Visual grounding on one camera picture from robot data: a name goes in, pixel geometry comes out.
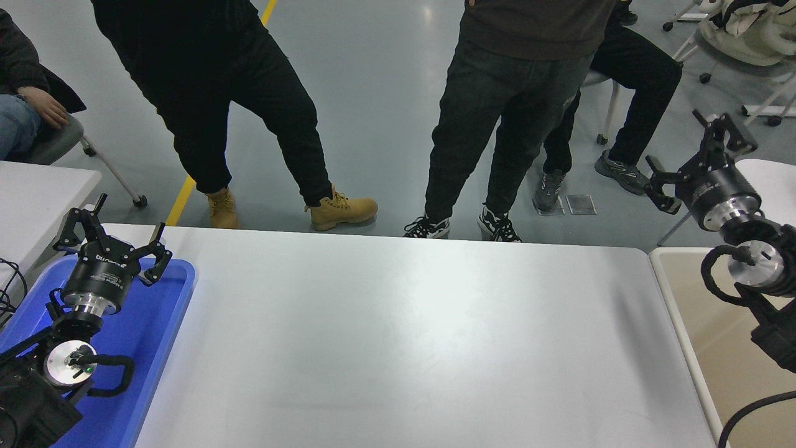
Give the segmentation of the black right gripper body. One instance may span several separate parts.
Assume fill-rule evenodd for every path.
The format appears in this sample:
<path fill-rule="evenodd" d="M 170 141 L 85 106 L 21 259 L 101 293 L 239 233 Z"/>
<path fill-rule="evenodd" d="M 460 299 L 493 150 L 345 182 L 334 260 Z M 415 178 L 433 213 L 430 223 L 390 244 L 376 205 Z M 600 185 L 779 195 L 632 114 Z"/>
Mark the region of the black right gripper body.
<path fill-rule="evenodd" d="M 719 230 L 743 215 L 760 211 L 762 199 L 733 162 L 717 168 L 707 164 L 685 164 L 677 171 L 677 198 L 703 230 Z"/>

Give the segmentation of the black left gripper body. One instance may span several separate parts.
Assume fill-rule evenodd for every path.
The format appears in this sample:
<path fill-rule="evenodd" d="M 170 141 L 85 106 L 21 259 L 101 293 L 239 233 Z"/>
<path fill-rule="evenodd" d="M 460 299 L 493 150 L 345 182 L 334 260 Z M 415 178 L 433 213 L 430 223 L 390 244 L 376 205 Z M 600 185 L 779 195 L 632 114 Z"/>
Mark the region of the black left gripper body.
<path fill-rule="evenodd" d="M 130 250 L 107 253 L 98 242 L 88 242 L 78 252 L 76 266 L 62 289 L 62 301 L 75 307 L 80 298 L 102 298 L 114 308 L 123 306 L 133 277 L 140 272 L 139 261 L 125 258 Z"/>

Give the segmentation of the person's hand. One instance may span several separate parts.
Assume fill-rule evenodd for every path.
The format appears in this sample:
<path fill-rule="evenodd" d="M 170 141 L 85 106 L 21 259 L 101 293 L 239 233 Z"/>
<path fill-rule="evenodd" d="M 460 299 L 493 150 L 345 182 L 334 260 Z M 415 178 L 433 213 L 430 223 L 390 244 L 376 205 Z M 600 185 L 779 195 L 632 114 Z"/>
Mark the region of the person's hand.
<path fill-rule="evenodd" d="M 24 86 L 18 88 L 17 93 L 50 127 L 60 129 L 68 124 L 68 111 L 47 91 L 36 86 Z"/>

